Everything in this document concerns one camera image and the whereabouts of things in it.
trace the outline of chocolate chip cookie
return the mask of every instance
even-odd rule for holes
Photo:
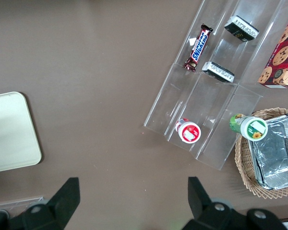
[[[260,78],[258,79],[258,82],[261,84],[265,83],[271,76],[271,73],[272,73],[272,67],[269,66],[265,68],[263,72],[261,73]]]
[[[288,69],[279,69],[274,75],[273,83],[288,86]]]
[[[282,43],[283,41],[285,41],[288,38],[288,26],[286,27],[285,31],[283,32],[280,40],[278,43]]]
[[[288,46],[285,46],[275,54],[272,64],[277,66],[283,63],[288,58]]]

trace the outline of bolt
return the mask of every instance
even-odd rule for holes
[[[263,213],[262,211],[255,211],[255,212],[254,212],[254,215],[255,215],[257,218],[266,219],[265,213]]]
[[[7,210],[5,209],[0,209],[0,213],[4,213],[6,215],[6,218],[9,219],[10,218],[10,214]]]
[[[37,213],[37,212],[39,212],[41,209],[42,209],[41,207],[36,206],[36,207],[34,207],[34,208],[31,210],[31,213]]]
[[[224,211],[224,210],[225,210],[225,207],[224,207],[222,204],[216,204],[216,205],[215,205],[215,208],[216,208],[216,210],[218,210],[218,211]]]

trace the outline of candy bar wrapper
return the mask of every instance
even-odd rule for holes
[[[200,56],[202,55],[203,50],[207,44],[209,35],[213,31],[212,28],[209,28],[205,24],[202,24],[201,29],[202,30],[196,39],[190,57],[183,65],[184,68],[190,70],[191,72],[195,72]]]

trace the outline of clear acrylic organizer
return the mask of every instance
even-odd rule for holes
[[[243,43],[225,30],[224,25],[234,15],[260,31],[255,40]],[[190,72],[182,66],[203,23],[213,32],[196,72]],[[144,126],[220,170],[236,141],[229,119],[237,113],[250,115],[264,96],[267,88],[257,80],[287,24],[288,0],[203,0]],[[203,73],[207,61],[233,72],[234,82],[223,83]],[[175,131],[181,118],[201,128],[202,136],[196,143],[181,141]]]
[[[21,200],[14,200],[0,203],[0,210],[5,210],[9,213],[10,218],[16,217],[26,209],[36,204],[45,204],[48,200],[43,197],[31,197]]]

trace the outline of cookie box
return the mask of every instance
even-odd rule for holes
[[[258,82],[268,88],[288,89],[288,26],[285,28]]]

